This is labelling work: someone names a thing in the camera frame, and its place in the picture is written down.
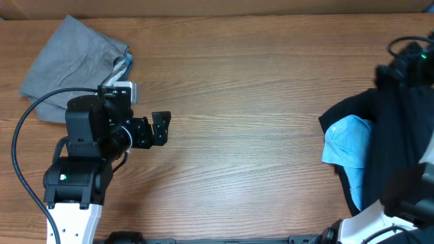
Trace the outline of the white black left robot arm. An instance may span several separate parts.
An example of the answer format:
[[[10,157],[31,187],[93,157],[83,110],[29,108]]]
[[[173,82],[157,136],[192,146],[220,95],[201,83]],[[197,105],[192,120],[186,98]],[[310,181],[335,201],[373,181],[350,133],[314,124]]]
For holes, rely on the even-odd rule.
[[[67,155],[55,150],[45,172],[44,202],[55,227],[48,243],[92,243],[106,190],[116,167],[132,148],[149,149],[167,142],[171,114],[153,112],[153,120],[135,117],[129,87],[99,86],[94,95],[73,98],[65,112]]]

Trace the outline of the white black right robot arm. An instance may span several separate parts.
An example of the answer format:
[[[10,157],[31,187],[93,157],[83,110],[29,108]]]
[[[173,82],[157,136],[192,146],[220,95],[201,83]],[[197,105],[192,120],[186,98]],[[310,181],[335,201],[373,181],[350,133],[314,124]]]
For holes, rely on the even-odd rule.
[[[319,118],[321,160],[339,175],[351,217],[316,243],[433,242],[433,40],[407,37],[375,86]]]

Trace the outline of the black t-shirt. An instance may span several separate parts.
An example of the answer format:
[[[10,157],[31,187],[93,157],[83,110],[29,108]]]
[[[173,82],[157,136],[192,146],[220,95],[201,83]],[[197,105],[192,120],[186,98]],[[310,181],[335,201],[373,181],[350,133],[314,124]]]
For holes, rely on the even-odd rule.
[[[374,123],[363,176],[362,208],[377,201],[390,175],[416,165],[433,135],[433,88],[410,86],[376,67],[366,103]]]

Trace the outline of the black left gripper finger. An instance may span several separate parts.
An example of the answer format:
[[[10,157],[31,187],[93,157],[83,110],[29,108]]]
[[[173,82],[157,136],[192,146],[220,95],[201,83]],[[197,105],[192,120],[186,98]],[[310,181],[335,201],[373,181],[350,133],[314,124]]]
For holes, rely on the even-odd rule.
[[[153,124],[153,145],[163,146],[167,142],[167,128],[164,124]]]
[[[152,112],[153,124],[168,126],[170,124],[172,114],[170,111]]]

